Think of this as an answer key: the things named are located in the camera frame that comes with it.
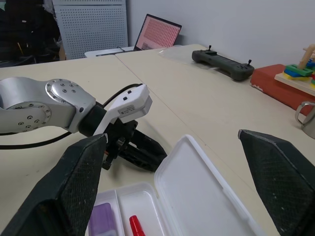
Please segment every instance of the game controller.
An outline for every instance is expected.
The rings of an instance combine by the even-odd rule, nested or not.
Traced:
[[[197,63],[205,62],[229,72],[230,77],[235,81],[247,79],[255,70],[255,68],[250,65],[252,60],[249,60],[248,64],[240,64],[218,55],[217,52],[211,50],[211,46],[209,46],[208,50],[193,51],[192,59]]]

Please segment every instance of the black cable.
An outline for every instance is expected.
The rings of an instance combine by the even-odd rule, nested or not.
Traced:
[[[13,61],[12,61],[12,60],[0,61],[0,65],[2,65],[2,64],[6,64],[6,63],[9,63],[9,62],[13,62]]]
[[[103,108],[106,107],[111,101],[113,101],[119,94],[125,92],[127,89],[130,88],[134,88],[134,87],[138,87],[142,84],[132,84],[132,85],[128,85],[124,88],[122,88],[121,90],[119,90],[117,93],[115,93],[113,96],[111,96],[104,104],[103,104]]]
[[[119,94],[123,93],[124,91],[126,91],[127,89],[130,88],[134,88],[134,87],[138,87],[142,84],[132,84],[132,85],[128,85],[124,88],[122,88],[121,90],[119,90],[117,93],[115,93],[113,96],[111,96],[102,106],[103,108],[106,107],[111,101],[113,101]],[[16,133],[4,133],[4,134],[0,134],[0,136],[4,136],[4,135],[12,135],[12,134],[16,134]],[[34,144],[22,144],[22,145],[0,145],[0,150],[11,150],[11,149],[27,149],[27,148],[37,148],[37,147],[41,147],[41,146],[45,146],[48,144],[52,144],[54,142],[57,142],[67,136],[69,136],[70,132],[66,132],[58,137],[55,137],[53,139],[49,139],[43,142],[39,142],[39,143],[34,143]]]
[[[12,134],[18,134],[18,133],[3,133],[3,134],[0,134],[0,136],[6,136],[6,135],[12,135]]]
[[[125,52],[125,50],[124,50],[124,49],[122,49],[121,47],[117,47],[117,48],[119,48],[120,50],[122,50],[123,52]]]
[[[27,148],[37,148],[37,147],[41,147],[41,146],[45,146],[48,144],[52,144],[54,142],[59,141],[60,139],[63,139],[67,136],[69,136],[70,132],[66,132],[58,137],[55,137],[53,139],[50,140],[46,140],[43,142],[39,142],[39,143],[34,143],[34,144],[22,144],[22,145],[0,145],[0,150],[11,150],[11,149],[27,149]]]

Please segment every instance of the metal mug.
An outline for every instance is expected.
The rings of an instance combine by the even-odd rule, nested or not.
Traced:
[[[310,105],[314,106],[311,112],[306,116],[304,121],[299,120],[299,114],[303,107]],[[296,109],[295,119],[302,125],[302,130],[311,138],[315,139],[315,102],[302,102]]]

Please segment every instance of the purple eraser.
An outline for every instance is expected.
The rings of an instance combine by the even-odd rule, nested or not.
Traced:
[[[115,220],[109,203],[93,207],[89,221],[89,236],[103,235],[106,232],[115,231]]]

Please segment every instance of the perforated panel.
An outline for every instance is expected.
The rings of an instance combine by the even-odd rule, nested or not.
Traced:
[[[55,11],[67,59],[128,46],[125,5],[56,5]]]
[[[125,4],[125,0],[53,0],[54,5],[106,5]]]

